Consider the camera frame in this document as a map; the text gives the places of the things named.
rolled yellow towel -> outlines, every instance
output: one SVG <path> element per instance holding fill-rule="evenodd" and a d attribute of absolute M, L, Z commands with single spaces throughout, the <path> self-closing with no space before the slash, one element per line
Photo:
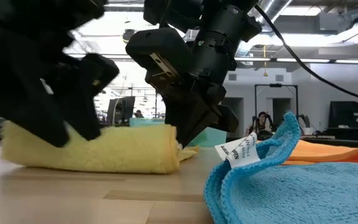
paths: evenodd
<path fill-rule="evenodd" d="M 162 124 L 136 128 L 104 128 L 87 141 L 68 128 L 70 142 L 57 148 L 27 130 L 5 122 L 2 158 L 30 167 L 87 172 L 168 174 L 179 162 L 198 153 L 198 147 L 178 149 L 176 129 Z"/>

orange cloth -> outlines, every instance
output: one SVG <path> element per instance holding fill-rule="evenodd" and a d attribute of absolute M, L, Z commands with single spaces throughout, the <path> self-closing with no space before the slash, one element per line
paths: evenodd
<path fill-rule="evenodd" d="M 284 165 L 307 165 L 317 162 L 358 162 L 358 148 L 328 146 L 300 140 Z"/>

blue microfiber cloth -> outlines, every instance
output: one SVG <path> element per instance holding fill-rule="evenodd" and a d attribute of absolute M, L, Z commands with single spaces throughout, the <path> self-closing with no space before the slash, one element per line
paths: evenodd
<path fill-rule="evenodd" d="M 284 119 L 257 144 L 260 161 L 232 169 L 226 160 L 213 169 L 204 197 L 214 222 L 358 223 L 358 164 L 276 166 L 300 138 L 295 116 Z"/>

care label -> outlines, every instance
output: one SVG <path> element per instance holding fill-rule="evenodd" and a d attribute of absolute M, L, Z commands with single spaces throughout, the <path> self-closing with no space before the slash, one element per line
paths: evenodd
<path fill-rule="evenodd" d="M 250 134 L 232 152 L 227 155 L 232 168 L 246 166 L 260 161 L 256 151 L 257 135 Z"/>
<path fill-rule="evenodd" d="M 221 159 L 228 159 L 230 166 L 234 168 L 260 161 L 256 151 L 256 143 L 257 135 L 251 133 L 245 138 L 217 145 L 215 149 Z"/>
<path fill-rule="evenodd" d="M 246 137 L 240 138 L 235 141 L 227 142 L 224 144 L 220 144 L 215 146 L 216 151 L 218 152 L 218 155 L 221 157 L 222 160 L 225 160 L 227 155 L 230 154 L 240 143 L 242 143 Z"/>

table surface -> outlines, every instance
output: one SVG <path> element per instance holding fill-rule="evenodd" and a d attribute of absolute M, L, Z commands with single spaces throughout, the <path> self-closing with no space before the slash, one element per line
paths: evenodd
<path fill-rule="evenodd" d="M 213 149 L 171 175 L 22 167 L 0 160 L 0 224 L 213 223 L 203 200 Z"/>

